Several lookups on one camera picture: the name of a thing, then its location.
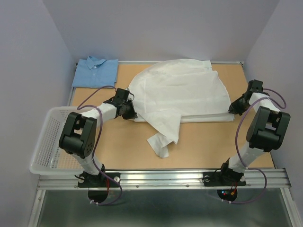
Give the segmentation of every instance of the metal frame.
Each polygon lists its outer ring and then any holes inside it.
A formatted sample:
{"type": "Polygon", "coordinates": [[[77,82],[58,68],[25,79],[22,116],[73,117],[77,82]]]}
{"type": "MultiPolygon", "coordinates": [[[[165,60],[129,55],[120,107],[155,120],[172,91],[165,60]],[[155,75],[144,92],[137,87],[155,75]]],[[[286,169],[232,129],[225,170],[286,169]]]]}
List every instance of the metal frame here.
{"type": "Polygon", "coordinates": [[[46,190],[38,190],[35,202],[32,208],[32,213],[29,218],[28,227],[36,227],[38,225],[46,190]]]}
{"type": "MultiPolygon", "coordinates": [[[[210,189],[202,183],[203,172],[209,169],[191,170],[107,170],[119,172],[120,185],[124,190],[173,190],[173,189],[210,189]]],[[[287,173],[284,169],[263,169],[267,176],[268,188],[289,188],[287,173]]],[[[263,188],[264,176],[257,170],[245,172],[246,186],[239,188],[263,188]]],[[[211,187],[212,189],[228,189],[229,187],[211,187]]],[[[87,190],[78,188],[78,180],[70,176],[41,176],[39,190],[87,190]]],[[[90,190],[106,190],[106,188],[89,188],[90,190]]]]}
{"type": "MultiPolygon", "coordinates": [[[[120,61],[119,64],[155,64],[159,61],[120,61]]],[[[214,64],[240,64],[241,61],[212,61],[214,64]]],[[[71,105],[75,89],[71,89],[68,105],[71,105]]],[[[189,170],[107,170],[121,173],[120,184],[124,190],[187,190],[187,189],[224,189],[224,187],[205,187],[201,179],[203,172],[210,169],[189,170]]],[[[267,176],[268,188],[280,188],[291,223],[294,227],[303,227],[297,207],[291,197],[291,187],[284,169],[263,169],[267,176]]],[[[256,170],[245,172],[247,185],[239,188],[263,188],[264,177],[256,170]]],[[[106,190],[106,188],[89,188],[90,190],[106,190]]],[[[37,195],[30,216],[29,227],[36,227],[44,201],[46,190],[87,190],[78,188],[78,180],[74,176],[40,176],[37,195]]]]}
{"type": "Polygon", "coordinates": [[[303,227],[297,206],[293,201],[289,188],[281,188],[281,193],[292,225],[294,227],[303,227]]]}

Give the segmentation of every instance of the wooden table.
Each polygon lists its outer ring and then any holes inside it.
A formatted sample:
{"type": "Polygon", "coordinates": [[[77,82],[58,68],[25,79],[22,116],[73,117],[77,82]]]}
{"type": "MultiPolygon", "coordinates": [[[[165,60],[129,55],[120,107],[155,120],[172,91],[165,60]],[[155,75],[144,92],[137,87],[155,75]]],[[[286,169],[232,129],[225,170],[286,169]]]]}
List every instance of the wooden table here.
{"type": "MultiPolygon", "coordinates": [[[[150,65],[119,65],[116,87],[126,88],[135,75],[150,65]]],[[[219,78],[226,86],[231,101],[247,89],[240,65],[213,64],[219,78]]],[[[72,105],[79,105],[95,89],[77,88],[72,105]]],[[[114,95],[113,89],[103,89],[86,104],[100,105],[114,95]]],[[[247,129],[254,112],[248,114],[239,134],[239,147],[245,143],[247,129]]],[[[107,169],[179,169],[219,168],[236,154],[235,132],[240,117],[233,122],[182,123],[178,144],[169,144],[169,157],[159,158],[147,139],[157,131],[146,122],[125,121],[122,117],[106,122],[96,156],[107,169]]],[[[273,168],[269,153],[264,154],[250,167],[273,168]]]]}

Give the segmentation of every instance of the crumpled white garment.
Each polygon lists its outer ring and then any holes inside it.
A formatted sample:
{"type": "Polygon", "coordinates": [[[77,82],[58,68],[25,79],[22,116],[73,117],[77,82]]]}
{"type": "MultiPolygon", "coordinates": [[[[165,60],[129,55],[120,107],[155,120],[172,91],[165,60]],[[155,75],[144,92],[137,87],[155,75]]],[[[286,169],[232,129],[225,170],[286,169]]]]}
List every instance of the crumpled white garment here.
{"type": "Polygon", "coordinates": [[[147,141],[159,157],[177,144],[181,122],[233,121],[228,92],[210,61],[180,59],[155,64],[134,77],[137,122],[147,121],[159,133],[147,141]]]}

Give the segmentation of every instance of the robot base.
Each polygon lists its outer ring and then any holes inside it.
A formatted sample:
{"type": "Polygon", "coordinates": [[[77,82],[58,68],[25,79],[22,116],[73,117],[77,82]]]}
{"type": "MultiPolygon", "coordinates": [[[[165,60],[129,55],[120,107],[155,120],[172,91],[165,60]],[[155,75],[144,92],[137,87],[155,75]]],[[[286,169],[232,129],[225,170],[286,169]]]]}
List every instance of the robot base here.
{"type": "MultiPolygon", "coordinates": [[[[235,182],[224,180],[221,176],[221,172],[203,172],[202,181],[205,187],[235,186],[235,182]]],[[[237,182],[237,186],[245,185],[245,180],[237,182]]]]}
{"type": "MultiPolygon", "coordinates": [[[[104,165],[101,168],[102,172],[105,172],[104,165]]],[[[114,179],[115,177],[119,177],[120,179],[120,173],[106,173],[107,176],[114,179]]],[[[84,178],[84,181],[82,183],[78,182],[79,188],[106,188],[106,181],[105,177],[102,174],[98,175],[91,175],[86,172],[83,172],[80,174],[81,178],[84,178]]],[[[118,185],[112,181],[109,181],[109,187],[110,188],[118,188],[118,185]]]]}

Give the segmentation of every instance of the blue shirt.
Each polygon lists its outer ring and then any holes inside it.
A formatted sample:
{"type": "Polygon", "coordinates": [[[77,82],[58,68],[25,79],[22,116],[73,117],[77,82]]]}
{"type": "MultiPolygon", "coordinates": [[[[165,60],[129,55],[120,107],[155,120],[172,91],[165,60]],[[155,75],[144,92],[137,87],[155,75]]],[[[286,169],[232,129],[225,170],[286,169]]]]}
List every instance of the blue shirt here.
{"type": "Polygon", "coordinates": [[[89,56],[86,60],[79,60],[72,86],[90,88],[115,86],[117,73],[118,59],[105,60],[89,56]]]}

